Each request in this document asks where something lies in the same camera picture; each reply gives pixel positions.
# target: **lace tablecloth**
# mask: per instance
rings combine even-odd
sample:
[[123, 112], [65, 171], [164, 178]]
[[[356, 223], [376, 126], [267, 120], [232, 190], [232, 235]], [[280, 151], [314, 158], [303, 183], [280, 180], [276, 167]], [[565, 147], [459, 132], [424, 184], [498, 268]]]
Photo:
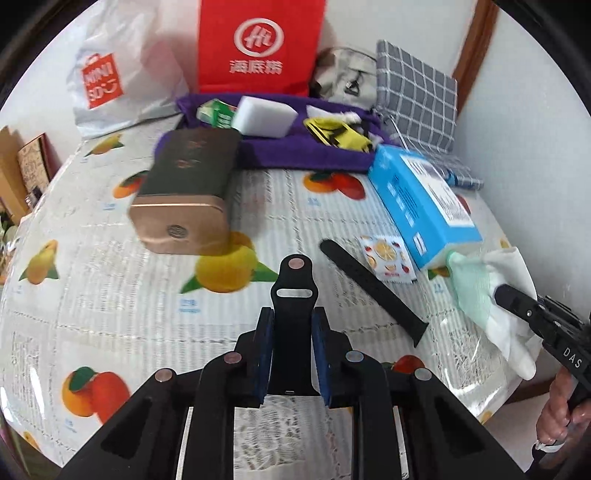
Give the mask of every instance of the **lace tablecloth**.
[[[253, 275], [221, 286], [219, 275], [196, 274], [199, 257], [146, 250], [127, 217], [131, 193], [150, 168], [155, 143], [177, 120], [81, 145], [22, 232], [1, 303], [0, 401], [12, 427], [43, 454], [66, 463], [108, 417], [109, 402], [124, 400], [156, 369], [186, 372], [232, 350], [240, 333], [254, 329], [261, 307], [271, 305], [268, 270], [277, 272], [296, 252], [312, 259], [317, 304], [354, 348], [379, 361], [418, 356], [481, 420], [513, 392], [519, 379], [458, 311], [444, 272], [417, 272], [414, 284], [391, 286], [430, 324], [414, 349], [320, 252], [319, 242], [332, 238], [363, 261], [359, 235], [397, 234], [364, 176], [355, 176], [358, 191], [346, 196], [319, 191], [305, 171], [238, 173], [232, 230], [240, 233], [233, 241], [238, 252], [255, 251], [267, 281]], [[485, 238], [483, 249], [506, 246], [478, 194], [458, 193]], [[232, 291], [217, 293], [224, 289]], [[237, 477], [349, 475], [350, 414], [326, 409], [320, 397], [267, 397], [260, 410], [238, 409], [235, 432]]]

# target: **orange logo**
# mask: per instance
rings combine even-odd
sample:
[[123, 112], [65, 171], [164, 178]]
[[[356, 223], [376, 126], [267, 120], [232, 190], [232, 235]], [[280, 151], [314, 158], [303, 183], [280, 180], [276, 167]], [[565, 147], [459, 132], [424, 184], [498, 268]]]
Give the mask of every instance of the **orange logo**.
[[91, 110], [123, 95], [112, 53], [104, 57], [98, 54], [90, 57], [86, 67], [82, 69], [82, 78], [86, 87], [88, 108]]

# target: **yellow pear print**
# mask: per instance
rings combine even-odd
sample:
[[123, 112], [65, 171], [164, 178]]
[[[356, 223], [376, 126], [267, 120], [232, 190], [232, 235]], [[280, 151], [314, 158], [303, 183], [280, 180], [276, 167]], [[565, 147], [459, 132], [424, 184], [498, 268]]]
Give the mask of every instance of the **yellow pear print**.
[[113, 148], [121, 148], [124, 147], [123, 143], [121, 143], [121, 135], [122, 134], [115, 134], [111, 135], [110, 137], [105, 138], [101, 143], [95, 146], [91, 151], [89, 151], [85, 157], [89, 155], [102, 155], [103, 153], [107, 153], [108, 151], [112, 150]]
[[251, 281], [275, 281], [277, 274], [258, 261], [250, 238], [241, 232], [230, 233], [230, 245], [224, 255], [203, 255], [195, 264], [195, 275], [180, 293], [205, 288], [230, 293]]
[[18, 280], [27, 279], [33, 285], [39, 285], [46, 278], [58, 280], [56, 270], [57, 240], [49, 240], [39, 253], [29, 260], [25, 271]]

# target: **watch band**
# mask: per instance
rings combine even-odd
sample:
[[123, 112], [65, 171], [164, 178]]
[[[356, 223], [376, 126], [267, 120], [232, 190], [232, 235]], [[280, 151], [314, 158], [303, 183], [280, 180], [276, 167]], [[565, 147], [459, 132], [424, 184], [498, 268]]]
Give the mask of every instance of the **watch band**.
[[413, 339], [416, 348], [428, 323], [424, 323], [417, 317], [392, 290], [380, 282], [338, 243], [332, 240], [322, 240], [320, 250], [396, 320]]

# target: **tablecloth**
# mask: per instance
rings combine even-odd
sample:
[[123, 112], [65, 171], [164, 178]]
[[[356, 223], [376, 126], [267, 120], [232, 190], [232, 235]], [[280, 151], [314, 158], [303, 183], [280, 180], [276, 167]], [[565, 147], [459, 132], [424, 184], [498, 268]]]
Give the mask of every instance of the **tablecloth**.
[[[308, 171], [237, 172], [232, 238], [236, 251], [253, 251], [267, 268], [263, 281], [249, 276], [225, 284], [206, 261], [196, 269], [200, 257], [145, 249], [127, 210], [154, 145], [177, 121], [82, 144], [21, 232], [0, 304], [0, 403], [11, 426], [43, 454], [64, 465], [100, 428], [115, 397], [124, 400], [161, 367], [191, 371], [232, 350], [240, 333], [254, 329], [261, 307], [271, 305], [270, 279], [293, 253], [311, 258], [317, 304], [354, 348], [379, 361], [419, 357], [481, 420], [513, 392], [519, 378], [458, 310], [445, 271], [390, 285], [430, 324], [414, 349], [396, 322], [320, 252], [319, 242], [332, 238], [363, 261], [357, 236], [398, 233], [363, 175], [352, 176], [357, 190], [347, 196], [323, 189]], [[478, 193], [458, 194], [485, 239], [483, 251], [507, 246]], [[240, 255], [213, 263], [241, 268]], [[92, 391], [73, 396], [72, 385], [84, 382], [92, 382]], [[259, 410], [236, 412], [235, 476], [344, 478], [350, 433], [347, 409], [328, 410], [320, 397], [267, 397]]]

